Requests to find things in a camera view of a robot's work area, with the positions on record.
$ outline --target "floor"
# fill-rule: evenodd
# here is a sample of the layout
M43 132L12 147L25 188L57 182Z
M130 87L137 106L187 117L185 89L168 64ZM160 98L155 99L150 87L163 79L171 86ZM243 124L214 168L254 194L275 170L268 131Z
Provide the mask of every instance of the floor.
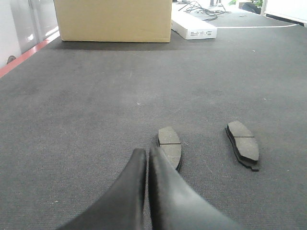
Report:
M165 126L183 143L180 175L218 210L251 230L306 229L307 31L249 12L212 23L217 38L200 41L57 38L2 77L0 229L69 221ZM234 120L257 139L259 172L233 154Z

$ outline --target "black cable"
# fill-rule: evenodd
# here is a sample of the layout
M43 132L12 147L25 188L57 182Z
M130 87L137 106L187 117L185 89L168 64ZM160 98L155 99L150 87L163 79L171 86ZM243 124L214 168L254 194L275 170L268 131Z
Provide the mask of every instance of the black cable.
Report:
M184 5L182 8L180 8L178 11L180 11L180 10L186 8L187 6L189 6L189 7L187 7L187 8L184 10L184 12L186 12L186 13L191 13L192 11L199 10L198 12L200 12L200 13L205 13L205 14L207 14L208 16L211 17L211 18L204 19L203 21L212 21L212 20L217 19L217 18L218 18L218 15L221 15L221 14L223 14L223 13L231 13L231 12L229 12L229 11L226 11L226 9L225 9L225 7L224 7L224 5L223 5L222 3L220 3L220 4L221 4L221 6L223 7L224 11L213 12L213 11L211 11L211 10L209 10L209 9L203 8L197 1L191 1L191 2L189 2L189 3L187 3L187 4L185 4L185 5Z

